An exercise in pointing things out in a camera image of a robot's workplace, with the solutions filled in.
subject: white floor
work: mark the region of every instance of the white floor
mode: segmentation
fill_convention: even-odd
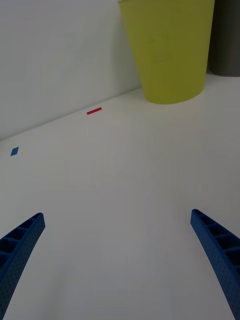
[[[240,237],[240,78],[97,107],[0,143],[0,236],[46,222],[5,320],[232,320],[190,217]]]

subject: gray container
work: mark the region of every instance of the gray container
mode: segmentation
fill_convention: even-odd
[[[215,0],[208,67],[219,76],[240,77],[240,0]]]

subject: white wall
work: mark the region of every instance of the white wall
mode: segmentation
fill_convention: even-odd
[[[1,0],[0,139],[140,85],[115,0]]]

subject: yellow bin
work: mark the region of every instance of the yellow bin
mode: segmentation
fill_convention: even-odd
[[[174,104],[205,85],[214,0],[118,2],[146,98]]]

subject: yellow bucket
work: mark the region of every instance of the yellow bucket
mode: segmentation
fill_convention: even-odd
[[[191,99],[204,89],[214,0],[118,2],[146,98]]]

